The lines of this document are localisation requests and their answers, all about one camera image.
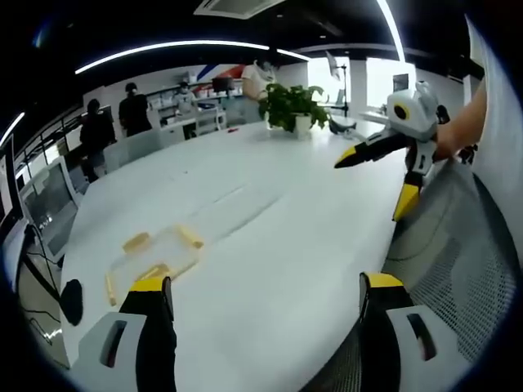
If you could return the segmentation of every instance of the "clear plastic container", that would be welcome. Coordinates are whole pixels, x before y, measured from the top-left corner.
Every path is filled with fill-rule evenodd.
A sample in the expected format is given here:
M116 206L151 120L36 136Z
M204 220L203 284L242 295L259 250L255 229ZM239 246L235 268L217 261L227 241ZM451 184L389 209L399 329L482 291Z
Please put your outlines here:
M109 296L121 305L135 281L153 276L180 278L199 261L198 249L186 242L174 227L140 241L110 267Z

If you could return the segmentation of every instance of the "office room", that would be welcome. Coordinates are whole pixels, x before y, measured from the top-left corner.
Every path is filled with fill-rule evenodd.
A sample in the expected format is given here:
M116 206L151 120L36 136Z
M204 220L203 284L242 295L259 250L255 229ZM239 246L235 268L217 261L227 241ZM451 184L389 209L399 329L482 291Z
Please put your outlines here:
M12 4L17 387L497 380L520 322L522 68L470 3Z

